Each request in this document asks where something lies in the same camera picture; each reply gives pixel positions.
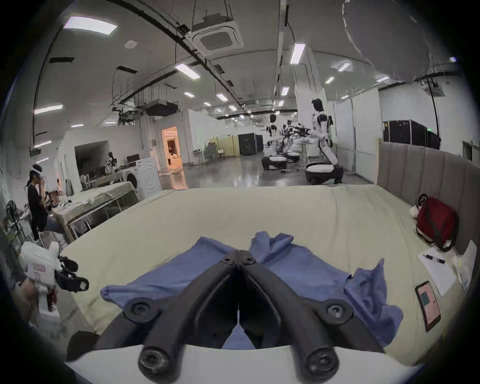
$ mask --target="air vent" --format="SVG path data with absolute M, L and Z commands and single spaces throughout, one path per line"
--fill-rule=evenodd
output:
M 124 71 L 124 72 L 127 72 L 127 73 L 131 73 L 132 75 L 135 75 L 138 71 L 136 71 L 135 69 L 132 69 L 132 68 L 127 68 L 127 67 L 123 67 L 121 65 L 119 65 L 117 67 L 117 70 L 118 71 Z
M 75 57 L 51 57 L 50 63 L 71 63 Z
M 218 71 L 219 74 L 224 74 L 225 71 L 223 70 L 222 67 L 220 67 L 220 64 L 214 65 L 215 69 Z

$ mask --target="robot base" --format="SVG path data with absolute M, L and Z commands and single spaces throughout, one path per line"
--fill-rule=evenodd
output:
M 305 167 L 305 176 L 310 184 L 322 184 L 330 179 L 335 179 L 335 184 L 342 182 L 343 167 L 330 163 L 313 162 Z
M 270 166 L 275 169 L 287 169 L 287 162 L 287 158 L 283 156 L 262 157 L 262 166 L 266 171 L 270 170 Z
M 279 156 L 286 157 L 287 160 L 289 160 L 292 163 L 298 163 L 300 161 L 300 154 L 296 152 L 286 152 L 286 153 L 281 153 Z

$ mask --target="paper sheet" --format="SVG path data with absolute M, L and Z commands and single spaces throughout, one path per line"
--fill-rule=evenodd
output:
M 430 248 L 425 253 L 430 256 L 445 260 L 445 258 L 435 248 Z M 440 293 L 440 296 L 443 297 L 456 280 L 456 276 L 452 269 L 447 263 L 441 264 L 435 260 L 427 259 L 425 256 L 423 256 L 423 253 L 419 254 L 419 259 L 425 268 L 427 268 L 430 276 L 432 276 L 433 282 L 437 286 L 438 293 Z

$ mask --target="blue jeans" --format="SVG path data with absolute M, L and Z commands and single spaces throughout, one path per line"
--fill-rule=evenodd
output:
M 45 225 L 44 231 L 52 231 L 63 235 L 64 230 L 62 224 L 57 223 L 51 217 L 47 217 L 47 225 Z

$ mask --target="black cabinet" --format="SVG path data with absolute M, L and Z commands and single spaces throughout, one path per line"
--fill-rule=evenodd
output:
M 240 155 L 243 155 L 243 156 L 255 155 L 257 153 L 255 134 L 244 133 L 239 135 L 239 147 L 240 147 Z

